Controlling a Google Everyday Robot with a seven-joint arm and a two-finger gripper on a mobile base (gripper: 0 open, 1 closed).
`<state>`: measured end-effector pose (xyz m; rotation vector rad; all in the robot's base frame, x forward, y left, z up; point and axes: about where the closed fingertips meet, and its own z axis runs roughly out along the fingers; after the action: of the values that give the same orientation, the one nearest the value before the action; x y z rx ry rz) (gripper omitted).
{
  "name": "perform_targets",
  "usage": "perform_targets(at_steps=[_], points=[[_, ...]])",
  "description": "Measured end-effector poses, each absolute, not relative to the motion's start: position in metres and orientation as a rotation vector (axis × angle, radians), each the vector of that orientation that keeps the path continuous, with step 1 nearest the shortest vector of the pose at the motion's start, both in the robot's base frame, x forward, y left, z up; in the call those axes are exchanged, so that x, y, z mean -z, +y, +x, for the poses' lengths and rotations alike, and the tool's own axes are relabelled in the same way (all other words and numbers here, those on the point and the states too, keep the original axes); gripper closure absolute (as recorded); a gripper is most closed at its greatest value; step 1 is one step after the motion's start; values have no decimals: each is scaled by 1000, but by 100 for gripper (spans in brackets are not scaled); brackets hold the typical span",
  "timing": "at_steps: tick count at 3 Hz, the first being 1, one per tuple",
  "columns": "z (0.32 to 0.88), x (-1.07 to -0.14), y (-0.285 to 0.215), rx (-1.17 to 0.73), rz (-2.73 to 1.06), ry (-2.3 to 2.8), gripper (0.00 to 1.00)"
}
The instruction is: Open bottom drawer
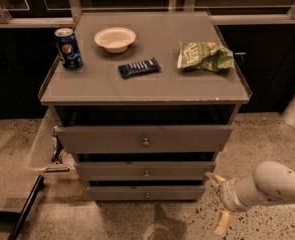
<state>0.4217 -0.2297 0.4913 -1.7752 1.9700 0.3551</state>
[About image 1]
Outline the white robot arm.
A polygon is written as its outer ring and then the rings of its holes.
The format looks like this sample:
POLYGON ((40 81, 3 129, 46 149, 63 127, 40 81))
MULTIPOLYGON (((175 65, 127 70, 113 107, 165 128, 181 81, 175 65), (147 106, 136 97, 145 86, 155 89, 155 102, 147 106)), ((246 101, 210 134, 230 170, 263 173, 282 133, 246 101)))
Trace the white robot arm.
POLYGON ((221 236, 236 220, 236 214, 254 206, 295 204, 295 172, 287 166, 264 161, 246 177, 225 179, 206 172, 214 187, 219 189, 224 208, 218 212, 214 234, 221 236))

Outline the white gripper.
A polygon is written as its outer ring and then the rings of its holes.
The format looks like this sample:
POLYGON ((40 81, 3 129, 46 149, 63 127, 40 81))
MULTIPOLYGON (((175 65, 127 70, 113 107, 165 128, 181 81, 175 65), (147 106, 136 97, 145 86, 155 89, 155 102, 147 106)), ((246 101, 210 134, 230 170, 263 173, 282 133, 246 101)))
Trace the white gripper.
POLYGON ((206 172, 205 175, 212 181, 214 187, 220 186, 220 200, 224 207, 229 210, 220 210, 218 212, 218 219, 214 228, 214 233, 216 235, 223 235, 236 220, 237 216, 235 212, 247 211, 248 207, 246 207, 237 196, 235 189, 237 178, 226 180, 212 172, 206 172))

